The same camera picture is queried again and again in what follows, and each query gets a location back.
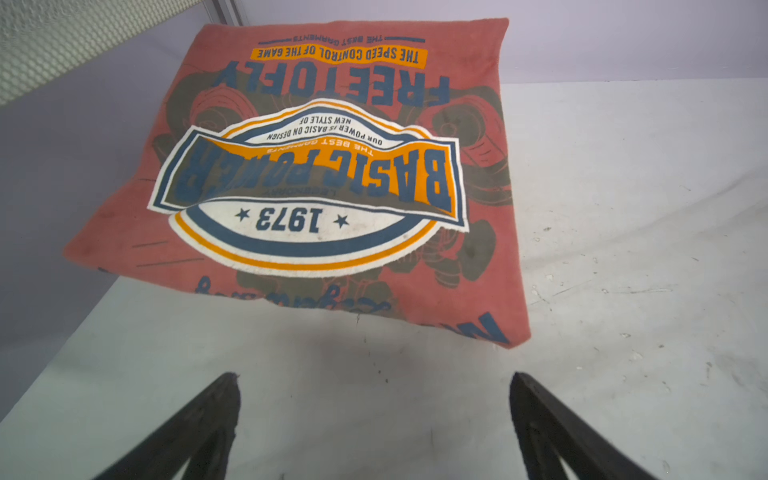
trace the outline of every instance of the white table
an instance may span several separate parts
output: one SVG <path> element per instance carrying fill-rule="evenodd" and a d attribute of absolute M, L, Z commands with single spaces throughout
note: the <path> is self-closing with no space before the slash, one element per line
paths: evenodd
<path fill-rule="evenodd" d="M 121 278 L 0 424 L 0 478 L 90 478 L 225 371 L 230 479 L 524 478 L 516 370 L 659 478 L 765 478 L 768 80 L 503 98 L 532 340 Z"/>

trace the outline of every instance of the gray wall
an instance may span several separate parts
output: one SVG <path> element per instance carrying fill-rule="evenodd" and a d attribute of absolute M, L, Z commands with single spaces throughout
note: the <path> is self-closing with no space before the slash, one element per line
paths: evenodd
<path fill-rule="evenodd" d="M 0 109 L 0 419 L 116 276 L 66 243 L 134 173 L 202 5 Z"/>
<path fill-rule="evenodd" d="M 255 25 L 509 17 L 502 83 L 768 77 L 766 0 L 240 2 Z"/>

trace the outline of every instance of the white mesh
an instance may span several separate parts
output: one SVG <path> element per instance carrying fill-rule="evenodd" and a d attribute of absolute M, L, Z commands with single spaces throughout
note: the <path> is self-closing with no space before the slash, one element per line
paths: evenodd
<path fill-rule="evenodd" d="M 200 0 L 0 0 L 0 106 Z"/>

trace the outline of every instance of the logo emblem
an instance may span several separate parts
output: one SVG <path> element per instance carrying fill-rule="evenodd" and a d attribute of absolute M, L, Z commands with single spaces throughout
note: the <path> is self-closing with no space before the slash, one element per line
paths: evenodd
<path fill-rule="evenodd" d="M 202 254 L 276 276 L 358 273 L 468 231 L 458 139 L 330 99 L 190 128 L 147 207 Z"/>

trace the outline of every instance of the star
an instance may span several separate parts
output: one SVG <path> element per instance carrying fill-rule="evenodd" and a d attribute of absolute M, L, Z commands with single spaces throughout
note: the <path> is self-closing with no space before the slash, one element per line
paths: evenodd
<path fill-rule="evenodd" d="M 241 209 L 240 209 L 240 213 L 238 213 L 238 214 L 235 214 L 235 217 L 240 217 L 240 221 L 242 222 L 242 221 L 243 221 L 243 218 L 250 218 L 250 217 L 248 216 L 248 212 L 250 212 L 250 210 L 243 210 L 243 209 L 241 208 Z"/>
<path fill-rule="evenodd" d="M 337 214 L 336 216 L 337 216 L 338 218 L 337 218 L 336 220 L 334 220 L 333 222 L 334 222 L 334 223 L 338 223 L 338 224 L 339 224 L 339 228 L 341 228 L 341 227 L 343 227 L 343 226 L 345 226 L 345 225 L 349 225 L 349 222 L 348 222 L 348 221 L 346 221 L 346 218 L 348 217 L 347 215 L 345 215 L 344 217 L 342 217 L 341 215 Z"/>

